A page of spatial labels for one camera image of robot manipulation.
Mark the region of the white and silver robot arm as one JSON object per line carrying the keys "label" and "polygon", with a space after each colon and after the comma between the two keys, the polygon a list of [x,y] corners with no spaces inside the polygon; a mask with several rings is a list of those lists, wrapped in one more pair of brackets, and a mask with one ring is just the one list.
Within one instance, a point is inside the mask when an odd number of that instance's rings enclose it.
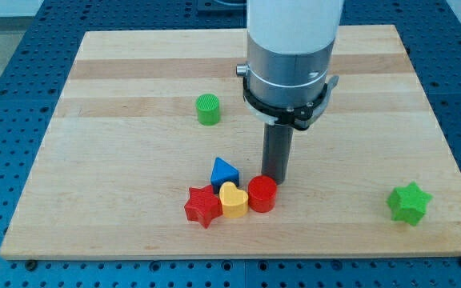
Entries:
{"label": "white and silver robot arm", "polygon": [[343,0],[248,0],[247,72],[251,106],[299,108],[323,90]]}

